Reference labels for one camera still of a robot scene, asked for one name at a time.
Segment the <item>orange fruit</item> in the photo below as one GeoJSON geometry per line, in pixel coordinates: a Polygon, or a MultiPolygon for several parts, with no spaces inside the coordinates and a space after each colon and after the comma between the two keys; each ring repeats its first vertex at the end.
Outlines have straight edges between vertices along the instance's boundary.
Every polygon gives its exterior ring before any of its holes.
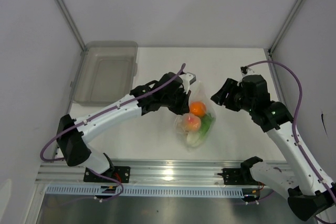
{"type": "Polygon", "coordinates": [[[189,106],[190,112],[198,117],[203,117],[207,112],[206,105],[201,101],[194,101],[189,106]]]}

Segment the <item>peach fruit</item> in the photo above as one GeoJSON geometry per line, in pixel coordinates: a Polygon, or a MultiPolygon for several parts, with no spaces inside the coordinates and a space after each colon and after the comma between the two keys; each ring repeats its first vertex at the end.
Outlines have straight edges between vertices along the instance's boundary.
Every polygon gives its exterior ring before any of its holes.
{"type": "Polygon", "coordinates": [[[201,119],[192,113],[184,114],[182,116],[182,128],[187,132],[196,132],[201,125],[201,119]]]}

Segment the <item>clear zip top bag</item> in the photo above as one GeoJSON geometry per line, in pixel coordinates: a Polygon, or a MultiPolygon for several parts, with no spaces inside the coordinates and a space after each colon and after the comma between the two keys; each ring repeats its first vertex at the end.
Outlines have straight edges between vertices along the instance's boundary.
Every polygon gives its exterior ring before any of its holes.
{"type": "Polygon", "coordinates": [[[202,82],[196,82],[196,87],[191,88],[188,106],[188,113],[176,117],[174,129],[177,138],[192,150],[207,140],[216,121],[215,111],[202,82]]]}

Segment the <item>green plastic lettuce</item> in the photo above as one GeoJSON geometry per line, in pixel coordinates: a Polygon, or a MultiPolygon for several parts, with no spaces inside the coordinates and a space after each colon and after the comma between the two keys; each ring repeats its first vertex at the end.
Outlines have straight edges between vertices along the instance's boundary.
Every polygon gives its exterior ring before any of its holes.
{"type": "Polygon", "coordinates": [[[207,132],[212,128],[214,121],[215,117],[213,117],[211,114],[205,114],[203,117],[201,117],[201,125],[198,130],[200,138],[206,137],[207,132]]]}

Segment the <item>small garlic bulb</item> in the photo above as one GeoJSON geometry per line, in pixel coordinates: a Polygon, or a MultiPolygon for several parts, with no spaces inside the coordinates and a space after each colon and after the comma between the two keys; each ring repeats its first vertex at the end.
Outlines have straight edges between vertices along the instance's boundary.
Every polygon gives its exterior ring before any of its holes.
{"type": "Polygon", "coordinates": [[[200,145],[201,137],[200,134],[197,132],[189,132],[186,137],[186,144],[189,147],[197,147],[200,145]]]}

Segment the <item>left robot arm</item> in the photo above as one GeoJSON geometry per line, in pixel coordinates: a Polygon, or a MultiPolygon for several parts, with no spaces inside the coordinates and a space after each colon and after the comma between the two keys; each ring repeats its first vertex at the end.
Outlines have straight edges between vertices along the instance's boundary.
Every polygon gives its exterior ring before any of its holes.
{"type": "Polygon", "coordinates": [[[57,143],[69,167],[82,165],[108,182],[115,167],[110,157],[89,147],[89,143],[109,128],[144,116],[160,108],[176,115],[189,113],[190,87],[196,76],[189,72],[169,72],[158,81],[137,86],[117,102],[86,116],[73,119],[69,114],[59,121],[57,143]]]}

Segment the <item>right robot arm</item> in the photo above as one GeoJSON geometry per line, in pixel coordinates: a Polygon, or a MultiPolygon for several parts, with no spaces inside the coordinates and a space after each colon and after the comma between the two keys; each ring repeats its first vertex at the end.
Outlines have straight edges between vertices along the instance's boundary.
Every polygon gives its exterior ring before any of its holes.
{"type": "Polygon", "coordinates": [[[240,81],[228,78],[211,100],[232,111],[248,112],[279,148],[295,176],[290,179],[255,156],[241,164],[239,176],[244,183],[266,184],[287,200],[291,211],[302,221],[335,205],[335,182],[312,156],[287,107],[271,100],[261,75],[246,75],[240,81]]]}

